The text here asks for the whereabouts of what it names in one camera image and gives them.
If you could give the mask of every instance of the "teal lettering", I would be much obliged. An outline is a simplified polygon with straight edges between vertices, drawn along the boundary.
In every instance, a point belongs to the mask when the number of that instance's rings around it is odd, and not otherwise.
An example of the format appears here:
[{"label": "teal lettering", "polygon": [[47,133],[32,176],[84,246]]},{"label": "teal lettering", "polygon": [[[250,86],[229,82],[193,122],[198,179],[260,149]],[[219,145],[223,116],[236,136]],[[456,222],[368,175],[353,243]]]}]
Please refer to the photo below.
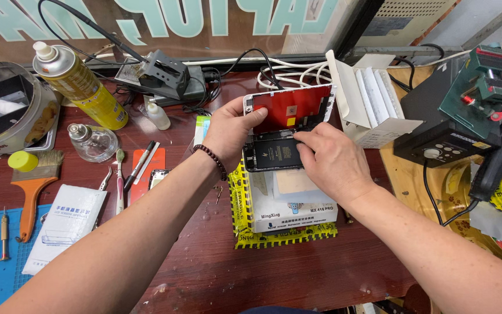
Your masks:
[{"label": "teal lettering", "polygon": [[[40,14],[38,14],[38,1],[39,0],[17,0],[18,3],[24,8],[26,12],[38,23],[38,25],[48,34],[51,39],[57,39],[50,30],[47,29],[46,25],[42,21]],[[82,0],[62,0],[63,3],[70,5],[74,9],[78,10],[82,14],[90,18],[94,23],[94,17],[88,11],[87,6]],[[42,12],[44,18],[51,29],[56,32],[59,37],[67,39],[67,35],[71,39],[84,39],[83,32],[87,35],[89,39],[105,38],[104,35],[97,32],[92,27],[88,26],[84,22],[81,22],[78,18],[74,17],[66,9],[60,7],[57,4],[51,2],[44,2],[42,4]]]},{"label": "teal lettering", "polygon": [[146,46],[139,38],[141,38],[141,34],[135,24],[135,21],[132,19],[116,19],[117,25],[121,29],[123,36],[125,39],[129,40],[129,42],[136,46]]},{"label": "teal lettering", "polygon": [[201,32],[204,25],[201,0],[182,0],[182,3],[185,11],[185,23],[181,15],[179,1],[160,0],[164,19],[170,30],[176,35],[195,37]]},{"label": "teal lettering", "polygon": [[31,19],[29,19],[10,0],[0,0],[0,34],[6,41],[24,41],[18,32],[23,31],[34,40],[48,39]]},{"label": "teal lettering", "polygon": [[329,24],[329,20],[335,11],[336,4],[338,0],[324,0],[321,13],[319,13],[316,21],[304,21],[301,33],[312,33],[312,34],[322,34],[324,33],[326,26]]},{"label": "teal lettering", "polygon": [[168,37],[158,0],[115,0],[115,2],[126,11],[143,13],[152,37]]},{"label": "teal lettering", "polygon": [[227,36],[227,0],[209,0],[213,36]]},{"label": "teal lettering", "polygon": [[305,20],[307,1],[278,0],[275,14],[268,29],[269,35],[281,35],[284,26],[288,25],[289,34],[299,34]]},{"label": "teal lettering", "polygon": [[255,13],[253,35],[268,35],[268,26],[274,0],[237,0],[240,9]]}]

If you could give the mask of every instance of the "black pen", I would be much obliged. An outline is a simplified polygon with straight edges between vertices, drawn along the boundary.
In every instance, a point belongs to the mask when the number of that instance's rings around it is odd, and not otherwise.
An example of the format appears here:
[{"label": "black pen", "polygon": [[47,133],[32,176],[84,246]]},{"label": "black pen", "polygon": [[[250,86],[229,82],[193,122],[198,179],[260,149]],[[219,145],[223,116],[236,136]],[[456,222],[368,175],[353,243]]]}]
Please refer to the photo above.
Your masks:
[{"label": "black pen", "polygon": [[144,151],[143,155],[139,159],[139,162],[137,163],[137,165],[133,169],[133,172],[131,172],[131,174],[127,177],[127,180],[125,181],[125,186],[123,187],[124,194],[129,192],[129,189],[131,189],[131,185],[133,184],[133,182],[137,178],[137,174],[139,173],[141,167],[143,166],[144,161],[147,159],[150,151],[154,148],[154,145],[156,145],[156,142],[150,141],[150,144],[148,145],[148,147]]}]

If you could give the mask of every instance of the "yellow cap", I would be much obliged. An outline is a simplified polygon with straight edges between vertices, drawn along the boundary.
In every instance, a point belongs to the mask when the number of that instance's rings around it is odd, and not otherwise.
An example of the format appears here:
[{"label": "yellow cap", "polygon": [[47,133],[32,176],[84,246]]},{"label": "yellow cap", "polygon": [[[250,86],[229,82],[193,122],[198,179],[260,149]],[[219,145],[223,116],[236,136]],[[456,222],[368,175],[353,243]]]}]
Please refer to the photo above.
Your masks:
[{"label": "yellow cap", "polygon": [[38,166],[38,157],[20,150],[9,156],[7,163],[9,167],[20,172],[29,172]]}]

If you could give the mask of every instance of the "beaded bracelet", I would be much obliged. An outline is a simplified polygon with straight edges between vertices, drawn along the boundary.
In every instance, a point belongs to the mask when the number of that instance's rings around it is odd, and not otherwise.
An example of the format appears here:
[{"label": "beaded bracelet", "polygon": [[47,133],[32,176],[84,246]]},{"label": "beaded bracelet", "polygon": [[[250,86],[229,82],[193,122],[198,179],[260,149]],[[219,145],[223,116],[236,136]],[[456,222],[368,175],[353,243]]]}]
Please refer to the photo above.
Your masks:
[{"label": "beaded bracelet", "polygon": [[222,165],[222,162],[218,159],[218,157],[216,157],[216,155],[204,145],[201,145],[201,144],[195,145],[195,147],[193,147],[193,153],[196,152],[197,149],[204,151],[206,154],[208,154],[214,160],[216,165],[220,168],[220,172],[222,173],[222,178],[220,180],[226,181],[227,180],[226,168],[224,168],[224,165]]}]

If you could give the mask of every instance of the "yellow spray can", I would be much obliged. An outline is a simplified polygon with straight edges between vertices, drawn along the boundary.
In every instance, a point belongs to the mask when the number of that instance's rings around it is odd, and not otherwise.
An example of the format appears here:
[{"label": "yellow spray can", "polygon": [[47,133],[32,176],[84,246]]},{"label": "yellow spray can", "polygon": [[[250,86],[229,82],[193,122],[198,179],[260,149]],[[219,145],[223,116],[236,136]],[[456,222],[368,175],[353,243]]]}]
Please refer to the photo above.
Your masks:
[{"label": "yellow spray can", "polygon": [[38,41],[34,49],[34,70],[94,121],[110,130],[127,123],[123,106],[69,47]]}]

